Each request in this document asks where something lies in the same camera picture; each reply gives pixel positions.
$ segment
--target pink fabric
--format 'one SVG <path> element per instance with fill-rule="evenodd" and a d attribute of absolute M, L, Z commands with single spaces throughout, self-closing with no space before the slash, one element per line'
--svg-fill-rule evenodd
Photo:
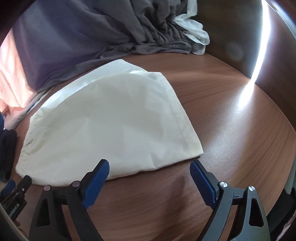
<path fill-rule="evenodd" d="M 0 112 L 7 106 L 24 108 L 34 96 L 36 93 L 27 84 L 13 32 L 10 30 L 0 47 Z"/>

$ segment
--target crumpled fabric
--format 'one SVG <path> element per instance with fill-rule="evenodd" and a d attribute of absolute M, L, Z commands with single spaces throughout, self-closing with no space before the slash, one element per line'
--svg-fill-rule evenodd
<path fill-rule="evenodd" d="M 203 153 L 167 79 L 115 60 L 53 94 L 31 117 L 16 165 L 38 185 L 67 186 L 101 159 L 108 179 Z"/>
<path fill-rule="evenodd" d="M 50 89 L 39 93 L 24 108 L 9 108 L 9 112 L 5 113 L 4 128 L 7 130 L 15 129 L 23 118 L 46 96 L 49 91 Z"/>
<path fill-rule="evenodd" d="M 29 86 L 40 92 L 131 53 L 203 54 L 208 35 L 188 19 L 196 14 L 188 3 L 37 0 L 13 26 Z"/>

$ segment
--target black clip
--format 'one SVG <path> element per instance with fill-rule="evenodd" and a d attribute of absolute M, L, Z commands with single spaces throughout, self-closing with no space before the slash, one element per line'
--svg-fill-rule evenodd
<path fill-rule="evenodd" d="M 2 203 L 4 199 L 7 198 L 9 194 L 11 194 L 14 188 L 15 188 L 15 181 L 11 179 L 7 182 L 6 186 L 0 192 L 0 203 Z"/>
<path fill-rule="evenodd" d="M 86 210 L 96 201 L 108 174 L 109 163 L 102 159 L 81 181 L 64 188 L 45 186 L 34 212 L 29 240 L 72 240 L 62 210 L 62 205 L 68 205 L 81 241 L 103 241 Z"/>
<path fill-rule="evenodd" d="M 270 241 L 266 214 L 253 186 L 240 189 L 219 182 L 199 160 L 192 161 L 190 174 L 205 204 L 213 209 L 197 241 L 220 239 L 232 205 L 238 208 L 228 241 Z"/>
<path fill-rule="evenodd" d="M 31 184 L 32 179 L 29 176 L 25 176 L 13 191 L 1 202 L 4 210 L 12 221 L 16 220 L 20 212 L 27 205 L 25 193 Z"/>

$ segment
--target round wooden table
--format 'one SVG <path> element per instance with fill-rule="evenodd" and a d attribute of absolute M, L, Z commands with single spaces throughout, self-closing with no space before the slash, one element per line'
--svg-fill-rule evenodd
<path fill-rule="evenodd" d="M 276 104 L 259 87 L 248 84 L 247 77 L 207 54 L 130 55 L 124 60 L 168 79 L 200 138 L 201 163 L 231 186 L 255 186 L 268 214 L 287 181 L 296 151 L 295 130 Z M 15 165 L 30 116 L 51 94 L 16 128 Z M 183 161 L 107 181 L 88 209 L 102 238 L 195 241 L 212 210 L 191 179 L 189 164 Z M 15 171 L 12 177 L 20 181 Z M 32 185 L 26 193 L 28 204 L 18 218 L 26 233 L 42 188 Z M 220 240 L 227 239 L 234 212 L 233 208 Z M 73 240 L 79 240 L 67 207 L 64 213 Z"/>

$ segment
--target wooden panel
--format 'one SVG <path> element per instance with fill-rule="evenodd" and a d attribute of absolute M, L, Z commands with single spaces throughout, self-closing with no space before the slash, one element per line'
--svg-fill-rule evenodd
<path fill-rule="evenodd" d="M 256 84 L 296 128 L 296 39 L 275 11 L 269 14 L 271 32 Z"/>
<path fill-rule="evenodd" d="M 261 0 L 198 0 L 198 14 L 210 36 L 206 52 L 251 78 L 261 41 Z"/>
<path fill-rule="evenodd" d="M 296 2 L 295 0 L 266 0 L 276 11 L 283 10 L 291 20 L 296 23 Z"/>
<path fill-rule="evenodd" d="M 296 133 L 277 105 L 260 88 L 247 85 L 247 77 L 210 55 L 160 53 L 124 59 L 166 76 L 201 140 L 201 163 L 232 186 L 254 185 L 268 213 L 296 152 Z M 40 105 L 16 128 L 15 164 L 29 118 Z M 190 177 L 189 164 L 183 161 L 107 181 L 88 210 L 104 240 L 195 241 L 211 209 Z M 12 176 L 20 180 L 15 172 Z M 41 186 L 33 185 L 26 194 L 28 204 L 18 218 L 26 232 L 41 191 Z M 64 210 L 73 240 L 79 240 L 69 211 Z M 226 240 L 230 227 L 228 223 L 221 240 Z"/>

